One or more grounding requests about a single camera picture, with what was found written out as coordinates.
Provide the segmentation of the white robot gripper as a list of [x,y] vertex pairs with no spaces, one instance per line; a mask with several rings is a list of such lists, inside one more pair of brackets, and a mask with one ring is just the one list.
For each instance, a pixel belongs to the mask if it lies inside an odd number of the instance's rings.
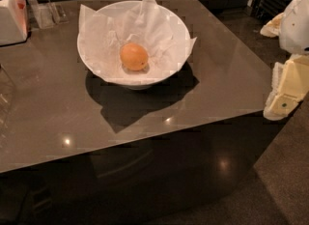
[[264,117],[277,121],[292,113],[309,92],[309,0],[292,0],[260,34],[279,36],[280,47],[293,54],[284,64],[276,62],[272,70]]

